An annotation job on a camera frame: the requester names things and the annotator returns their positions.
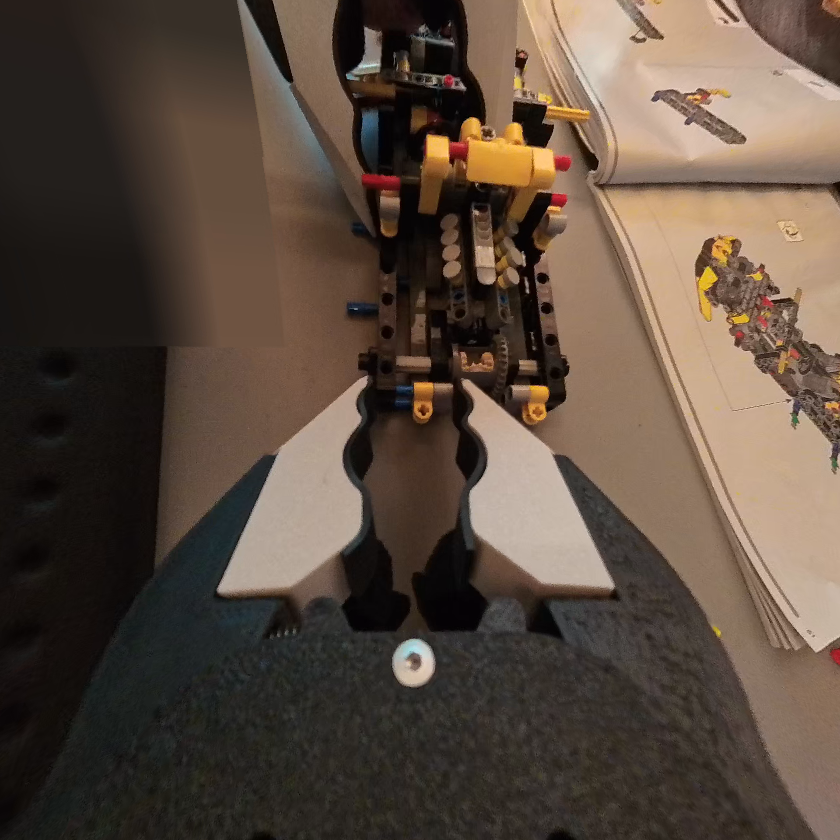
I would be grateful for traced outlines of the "partly built lego car chassis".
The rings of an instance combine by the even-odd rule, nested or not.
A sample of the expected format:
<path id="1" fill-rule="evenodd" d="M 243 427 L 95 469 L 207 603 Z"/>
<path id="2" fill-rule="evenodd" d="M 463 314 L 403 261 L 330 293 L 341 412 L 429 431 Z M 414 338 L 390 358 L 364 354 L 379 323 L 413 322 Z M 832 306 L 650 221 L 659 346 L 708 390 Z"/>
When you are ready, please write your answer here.
<path id="1" fill-rule="evenodd" d="M 555 123 L 590 113 L 529 90 L 517 49 L 510 118 L 496 131 L 468 43 L 460 10 L 384 34 L 379 69 L 348 73 L 377 118 L 376 162 L 361 182 L 376 204 L 380 279 L 377 303 L 347 310 L 377 316 L 359 368 L 378 409 L 425 424 L 470 382 L 534 427 L 564 402 L 569 373 L 545 256 L 568 223 L 553 185 L 571 159 L 549 141 Z"/>

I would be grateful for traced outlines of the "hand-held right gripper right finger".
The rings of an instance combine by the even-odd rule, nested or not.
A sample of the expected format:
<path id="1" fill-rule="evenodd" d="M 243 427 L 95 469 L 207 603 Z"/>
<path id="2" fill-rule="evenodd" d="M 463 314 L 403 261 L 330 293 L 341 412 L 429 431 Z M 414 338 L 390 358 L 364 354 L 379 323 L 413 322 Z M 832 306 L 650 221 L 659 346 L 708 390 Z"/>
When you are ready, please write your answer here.
<path id="1" fill-rule="evenodd" d="M 465 581 L 488 601 L 605 598 L 613 578 L 552 450 L 471 381 L 455 389 Z"/>

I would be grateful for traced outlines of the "black mat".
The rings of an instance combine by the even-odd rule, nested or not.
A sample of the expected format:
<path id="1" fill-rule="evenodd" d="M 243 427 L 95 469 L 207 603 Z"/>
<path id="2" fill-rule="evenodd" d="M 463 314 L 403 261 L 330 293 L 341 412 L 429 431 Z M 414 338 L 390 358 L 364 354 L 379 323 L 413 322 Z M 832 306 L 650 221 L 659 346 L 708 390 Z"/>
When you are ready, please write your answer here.
<path id="1" fill-rule="evenodd" d="M 2 349 L 2 826 L 152 574 L 165 363 L 163 348 Z"/>

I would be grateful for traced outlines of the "open instruction booklet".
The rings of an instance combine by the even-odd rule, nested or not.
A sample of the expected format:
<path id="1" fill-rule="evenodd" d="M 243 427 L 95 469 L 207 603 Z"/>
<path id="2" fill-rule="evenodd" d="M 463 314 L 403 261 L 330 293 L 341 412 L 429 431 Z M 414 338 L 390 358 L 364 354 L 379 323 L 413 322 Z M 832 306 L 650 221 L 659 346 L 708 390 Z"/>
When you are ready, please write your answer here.
<path id="1" fill-rule="evenodd" d="M 838 84 L 739 2 L 522 5 L 765 632 L 838 644 Z"/>

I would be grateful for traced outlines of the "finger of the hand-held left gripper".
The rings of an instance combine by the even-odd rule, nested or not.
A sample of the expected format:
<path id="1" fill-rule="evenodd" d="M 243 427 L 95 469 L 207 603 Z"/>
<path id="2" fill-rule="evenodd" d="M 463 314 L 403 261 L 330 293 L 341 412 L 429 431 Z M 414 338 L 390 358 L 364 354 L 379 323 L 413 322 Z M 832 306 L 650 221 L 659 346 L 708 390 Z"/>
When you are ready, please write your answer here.
<path id="1" fill-rule="evenodd" d="M 342 44 L 356 41 L 355 36 L 364 45 L 362 27 L 347 13 L 353 2 L 273 3 L 293 78 L 290 90 L 353 210 L 376 236 L 374 202 L 361 182 L 368 171 L 362 116 L 347 79 L 352 66 L 342 57 Z M 245 2 L 245 8 L 257 26 L 257 2 Z"/>
<path id="2" fill-rule="evenodd" d="M 518 46 L 518 1 L 461 1 L 467 75 L 476 85 L 483 122 L 504 129 L 512 121 Z"/>

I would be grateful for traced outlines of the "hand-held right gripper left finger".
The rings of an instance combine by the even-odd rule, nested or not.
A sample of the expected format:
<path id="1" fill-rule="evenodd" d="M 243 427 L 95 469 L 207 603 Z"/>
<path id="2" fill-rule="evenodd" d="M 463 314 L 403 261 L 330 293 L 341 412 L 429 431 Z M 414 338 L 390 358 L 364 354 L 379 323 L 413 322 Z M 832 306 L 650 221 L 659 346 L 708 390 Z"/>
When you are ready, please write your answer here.
<path id="1" fill-rule="evenodd" d="M 219 596 L 344 601 L 369 589 L 377 547 L 364 478 L 374 420 L 375 389 L 365 376 L 277 450 Z"/>

